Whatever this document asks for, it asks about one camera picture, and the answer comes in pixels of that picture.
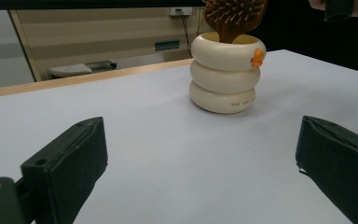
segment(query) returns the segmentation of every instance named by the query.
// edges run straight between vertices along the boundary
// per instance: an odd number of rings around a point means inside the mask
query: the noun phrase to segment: white ring
[[[203,89],[229,94],[249,91],[260,80],[258,67],[244,72],[228,72],[207,68],[197,61],[190,65],[190,74]]]
[[[232,44],[219,43],[218,40],[216,32],[197,36],[191,45],[194,59],[212,69],[240,72],[253,69],[256,49],[263,51],[266,57],[266,46],[254,36],[240,35]]]
[[[241,94],[222,94],[206,91],[194,81],[190,83],[189,92],[196,105],[219,114],[239,113],[248,109],[255,100],[255,89]]]

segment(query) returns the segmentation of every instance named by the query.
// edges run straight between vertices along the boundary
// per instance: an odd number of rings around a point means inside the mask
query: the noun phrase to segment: table surface
[[[304,115],[358,133],[358,72],[268,52],[251,108],[219,115],[189,99],[190,62],[0,89],[0,176],[101,116],[109,165],[76,223],[350,223],[295,153]]]

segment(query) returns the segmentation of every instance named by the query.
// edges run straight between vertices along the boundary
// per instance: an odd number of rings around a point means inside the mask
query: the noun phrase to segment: wooden brush handle
[[[219,34],[219,42],[231,44],[262,21],[268,0],[203,0],[205,20]]]

